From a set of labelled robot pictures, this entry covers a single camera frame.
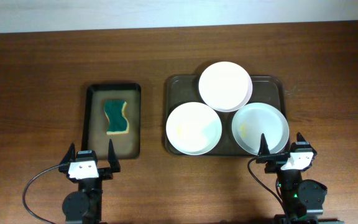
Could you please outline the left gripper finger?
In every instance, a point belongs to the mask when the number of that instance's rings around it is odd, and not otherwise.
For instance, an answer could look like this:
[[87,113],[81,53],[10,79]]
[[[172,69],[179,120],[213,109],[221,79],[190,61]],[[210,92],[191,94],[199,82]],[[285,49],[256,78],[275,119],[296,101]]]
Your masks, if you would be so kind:
[[60,162],[62,164],[68,164],[75,160],[75,144],[72,142],[68,148],[67,153],[64,155],[63,159]]
[[120,169],[120,163],[119,163],[116,153],[114,151],[112,139],[109,140],[109,144],[108,144],[108,162],[109,162],[111,170],[119,170]]

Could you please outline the light grey plate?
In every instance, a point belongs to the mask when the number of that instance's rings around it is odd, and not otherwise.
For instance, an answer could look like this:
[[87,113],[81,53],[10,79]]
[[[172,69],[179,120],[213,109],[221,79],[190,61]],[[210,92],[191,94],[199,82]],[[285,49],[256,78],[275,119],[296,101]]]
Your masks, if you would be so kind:
[[258,154],[262,136],[271,154],[283,151],[289,140],[287,119],[266,103],[250,103],[239,109],[231,129],[236,143],[252,155]]

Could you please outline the green yellow sponge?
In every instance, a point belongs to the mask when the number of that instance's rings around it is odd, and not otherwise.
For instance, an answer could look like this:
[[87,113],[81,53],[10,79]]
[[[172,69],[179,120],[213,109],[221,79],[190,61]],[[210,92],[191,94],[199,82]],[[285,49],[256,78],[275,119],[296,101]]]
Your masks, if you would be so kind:
[[125,116],[127,102],[124,100],[107,100],[104,104],[104,113],[108,120],[107,135],[127,134],[129,121]]

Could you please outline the white plate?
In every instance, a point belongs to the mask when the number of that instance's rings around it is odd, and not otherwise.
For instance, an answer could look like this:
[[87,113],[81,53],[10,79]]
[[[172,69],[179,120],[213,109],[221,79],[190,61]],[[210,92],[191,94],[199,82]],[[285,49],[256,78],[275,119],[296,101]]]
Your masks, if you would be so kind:
[[165,132],[179,152],[198,156],[211,151],[220,141],[222,122],[217,112],[204,103],[188,102],[168,115]]

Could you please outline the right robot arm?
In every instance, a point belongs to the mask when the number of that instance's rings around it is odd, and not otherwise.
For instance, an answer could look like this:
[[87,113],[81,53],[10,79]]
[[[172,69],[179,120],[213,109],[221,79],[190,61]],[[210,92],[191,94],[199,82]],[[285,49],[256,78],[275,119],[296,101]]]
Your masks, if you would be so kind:
[[265,135],[260,138],[260,147],[255,158],[257,164],[264,164],[266,174],[275,174],[275,191],[266,185],[279,202],[284,214],[275,215],[274,223],[342,223],[338,219],[320,219],[328,188],[315,180],[303,179],[301,174],[312,166],[317,152],[301,133],[296,141],[284,152],[269,151]]

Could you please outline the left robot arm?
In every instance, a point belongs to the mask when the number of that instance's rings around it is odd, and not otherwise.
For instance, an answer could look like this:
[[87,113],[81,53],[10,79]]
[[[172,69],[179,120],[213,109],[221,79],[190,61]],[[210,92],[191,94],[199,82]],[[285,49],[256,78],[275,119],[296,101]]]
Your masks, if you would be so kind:
[[112,141],[108,144],[108,162],[108,167],[99,168],[94,151],[76,152],[75,145],[70,145],[58,168],[68,180],[78,185],[78,190],[68,194],[62,203],[66,223],[101,222],[102,183],[113,179],[113,174],[121,171]]

